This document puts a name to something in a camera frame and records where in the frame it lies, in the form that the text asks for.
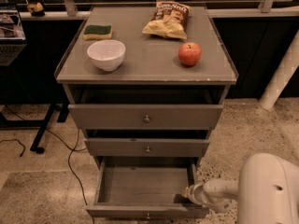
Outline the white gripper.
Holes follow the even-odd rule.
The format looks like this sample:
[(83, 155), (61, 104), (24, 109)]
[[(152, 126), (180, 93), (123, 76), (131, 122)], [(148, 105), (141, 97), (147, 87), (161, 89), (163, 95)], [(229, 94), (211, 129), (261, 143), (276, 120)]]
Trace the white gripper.
[(232, 208), (230, 200), (209, 196), (204, 192), (203, 186), (199, 184), (184, 188), (181, 195), (192, 203), (203, 205), (216, 213), (225, 213)]

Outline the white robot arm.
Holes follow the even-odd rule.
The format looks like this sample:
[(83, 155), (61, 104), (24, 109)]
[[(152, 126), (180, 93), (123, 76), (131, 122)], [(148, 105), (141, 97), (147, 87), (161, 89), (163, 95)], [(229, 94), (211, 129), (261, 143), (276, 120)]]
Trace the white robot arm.
[(182, 196), (217, 213), (237, 201), (237, 224), (299, 224), (299, 167), (258, 153), (243, 164), (237, 180), (211, 179), (185, 188)]

